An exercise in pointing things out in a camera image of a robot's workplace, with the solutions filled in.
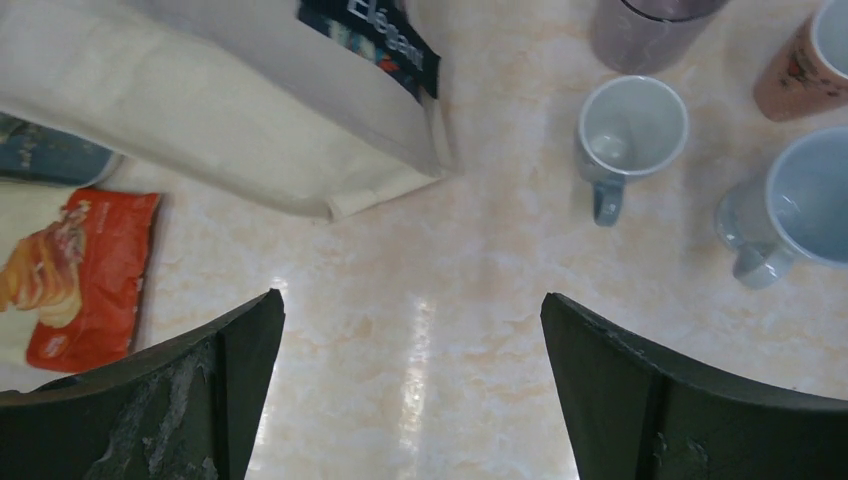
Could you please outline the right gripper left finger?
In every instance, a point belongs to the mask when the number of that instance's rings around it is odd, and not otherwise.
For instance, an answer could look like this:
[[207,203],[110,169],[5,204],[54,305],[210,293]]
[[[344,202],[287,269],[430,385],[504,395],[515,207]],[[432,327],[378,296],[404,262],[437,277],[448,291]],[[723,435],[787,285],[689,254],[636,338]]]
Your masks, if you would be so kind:
[[241,479],[284,328],[270,290],[82,374],[1,395],[5,479]]

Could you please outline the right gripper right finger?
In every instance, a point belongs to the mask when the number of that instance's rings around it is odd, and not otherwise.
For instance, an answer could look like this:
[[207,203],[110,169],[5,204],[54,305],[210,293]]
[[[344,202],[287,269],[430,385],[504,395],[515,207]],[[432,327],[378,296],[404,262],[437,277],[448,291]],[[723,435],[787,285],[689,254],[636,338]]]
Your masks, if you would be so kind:
[[559,293],[541,308],[583,479],[843,479],[847,404],[754,381]]

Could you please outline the clear grey tumbler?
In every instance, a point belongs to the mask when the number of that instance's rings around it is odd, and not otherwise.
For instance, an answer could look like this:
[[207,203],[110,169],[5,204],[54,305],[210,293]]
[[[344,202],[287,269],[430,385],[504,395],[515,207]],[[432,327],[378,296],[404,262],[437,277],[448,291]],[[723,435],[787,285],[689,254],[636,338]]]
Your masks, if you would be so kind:
[[847,128],[793,141],[764,172],[727,191],[715,230],[749,289],[782,279],[798,262],[847,267]]

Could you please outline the beige canvas tote bag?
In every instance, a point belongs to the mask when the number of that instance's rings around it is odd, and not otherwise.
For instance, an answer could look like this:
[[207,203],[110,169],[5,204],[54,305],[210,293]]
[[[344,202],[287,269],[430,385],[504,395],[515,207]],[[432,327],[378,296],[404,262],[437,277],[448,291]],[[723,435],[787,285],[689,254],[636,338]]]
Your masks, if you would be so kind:
[[338,220],[456,168],[401,1],[5,1],[1,111]]

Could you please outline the lilac mug black handle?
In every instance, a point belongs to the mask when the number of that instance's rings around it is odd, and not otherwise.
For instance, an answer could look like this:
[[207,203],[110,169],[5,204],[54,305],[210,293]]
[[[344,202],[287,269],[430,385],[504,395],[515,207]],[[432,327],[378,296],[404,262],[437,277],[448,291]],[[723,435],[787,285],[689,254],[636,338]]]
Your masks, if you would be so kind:
[[724,0],[599,1],[590,46],[614,71],[654,74],[682,58],[725,5]]

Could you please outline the salmon pink mug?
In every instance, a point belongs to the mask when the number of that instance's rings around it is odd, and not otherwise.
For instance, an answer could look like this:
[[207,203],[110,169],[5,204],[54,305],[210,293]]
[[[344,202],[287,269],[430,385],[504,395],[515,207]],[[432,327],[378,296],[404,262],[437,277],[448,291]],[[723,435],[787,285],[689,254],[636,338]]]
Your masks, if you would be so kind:
[[826,1],[787,40],[759,76],[753,98],[784,122],[847,104],[847,3]]

